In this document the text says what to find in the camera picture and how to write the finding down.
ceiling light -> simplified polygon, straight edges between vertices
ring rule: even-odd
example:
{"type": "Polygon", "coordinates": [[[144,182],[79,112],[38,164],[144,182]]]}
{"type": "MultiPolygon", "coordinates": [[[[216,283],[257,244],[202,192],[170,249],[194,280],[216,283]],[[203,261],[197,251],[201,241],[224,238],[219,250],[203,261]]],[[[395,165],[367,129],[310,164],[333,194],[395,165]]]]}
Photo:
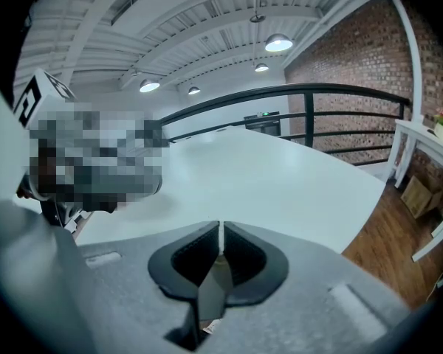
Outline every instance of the ceiling light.
{"type": "Polygon", "coordinates": [[[264,21],[266,19],[265,15],[259,15],[259,14],[255,14],[253,17],[250,18],[250,21],[253,22],[254,24],[259,24],[260,22],[264,21]]]}
{"type": "Polygon", "coordinates": [[[266,51],[284,51],[292,47],[293,43],[284,34],[272,34],[266,41],[266,51]]]}
{"type": "Polygon", "coordinates": [[[269,69],[268,66],[266,66],[266,64],[264,63],[259,63],[256,68],[254,69],[256,72],[263,72],[263,71],[267,71],[269,69]]]}
{"type": "Polygon", "coordinates": [[[198,89],[196,86],[193,86],[192,88],[189,89],[189,94],[195,94],[195,93],[199,93],[200,89],[198,89]]]}
{"type": "Polygon", "coordinates": [[[159,87],[159,83],[153,80],[144,79],[140,84],[140,92],[146,93],[147,91],[153,91],[159,87]]]}

white column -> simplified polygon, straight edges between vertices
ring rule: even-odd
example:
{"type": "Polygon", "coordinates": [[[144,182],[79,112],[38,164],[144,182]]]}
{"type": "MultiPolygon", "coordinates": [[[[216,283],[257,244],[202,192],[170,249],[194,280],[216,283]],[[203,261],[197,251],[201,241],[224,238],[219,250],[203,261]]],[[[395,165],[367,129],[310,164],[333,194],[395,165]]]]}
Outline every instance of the white column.
{"type": "Polygon", "coordinates": [[[412,120],[422,122],[422,65],[420,63],[419,45],[416,42],[415,34],[407,12],[400,0],[392,0],[397,12],[399,13],[402,25],[404,25],[405,34],[407,35],[408,47],[412,57],[413,72],[413,114],[412,120]]]}

white wall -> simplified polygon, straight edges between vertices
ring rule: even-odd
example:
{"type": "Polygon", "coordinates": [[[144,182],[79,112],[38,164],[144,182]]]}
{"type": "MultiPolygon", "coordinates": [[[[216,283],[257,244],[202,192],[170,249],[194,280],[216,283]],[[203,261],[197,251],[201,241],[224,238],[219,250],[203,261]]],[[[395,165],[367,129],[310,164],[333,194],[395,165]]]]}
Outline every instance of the white wall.
{"type": "MultiPolygon", "coordinates": [[[[283,69],[278,67],[280,60],[281,58],[263,60],[263,63],[267,63],[270,67],[266,72],[254,72],[251,62],[245,62],[196,77],[188,83],[179,85],[181,104],[188,107],[226,94],[246,91],[247,89],[283,85],[286,83],[286,80],[283,69]],[[199,87],[200,93],[189,96],[187,92],[191,84],[199,87]]],[[[200,113],[165,126],[166,135],[174,137],[215,125],[240,121],[245,116],[265,111],[279,111],[280,114],[288,114],[289,104],[287,96],[246,101],[200,113]]],[[[281,120],[281,134],[290,134],[288,119],[281,120]]]]}
{"type": "Polygon", "coordinates": [[[183,108],[174,86],[141,93],[135,83],[125,91],[114,91],[114,86],[112,90],[100,84],[72,87],[78,100],[84,103],[83,110],[102,113],[99,135],[108,145],[116,145],[118,139],[127,138],[128,132],[143,119],[159,119],[183,108]]]}

cardboard box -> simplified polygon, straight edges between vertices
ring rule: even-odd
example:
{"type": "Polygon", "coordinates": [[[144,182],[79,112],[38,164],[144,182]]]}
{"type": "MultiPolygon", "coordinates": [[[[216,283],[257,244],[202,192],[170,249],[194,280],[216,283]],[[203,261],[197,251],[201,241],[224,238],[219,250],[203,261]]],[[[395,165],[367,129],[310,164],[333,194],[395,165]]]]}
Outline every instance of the cardboard box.
{"type": "Polygon", "coordinates": [[[426,212],[434,209],[442,199],[443,189],[429,180],[421,182],[416,176],[407,185],[402,194],[402,201],[417,219],[426,212]]]}

brick wall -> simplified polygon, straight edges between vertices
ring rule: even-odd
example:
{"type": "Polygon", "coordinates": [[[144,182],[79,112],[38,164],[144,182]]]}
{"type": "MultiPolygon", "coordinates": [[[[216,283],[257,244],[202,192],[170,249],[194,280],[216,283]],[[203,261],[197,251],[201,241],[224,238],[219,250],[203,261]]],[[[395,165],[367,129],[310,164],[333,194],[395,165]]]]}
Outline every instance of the brick wall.
{"type": "MultiPolygon", "coordinates": [[[[422,114],[433,126],[432,116],[443,106],[443,48],[433,30],[405,4],[419,43],[423,73],[422,114]]],[[[287,83],[344,83],[365,86],[412,99],[413,75],[408,41],[399,15],[390,0],[372,0],[332,27],[285,70],[287,83]]],[[[342,95],[317,95],[315,110],[362,110],[396,113],[396,105],[375,99],[342,95]]],[[[289,97],[291,112],[303,111],[302,96],[289,97]]],[[[305,132],[303,119],[291,119],[291,133],[305,132]]],[[[335,130],[394,129],[392,119],[372,117],[318,117],[315,132],[335,130]]],[[[391,144],[392,135],[350,135],[315,138],[314,148],[327,150],[391,144]]],[[[337,157],[362,162],[388,157],[389,150],[353,152],[337,157]]],[[[443,170],[424,154],[416,153],[411,172],[443,183],[443,170]]]]}

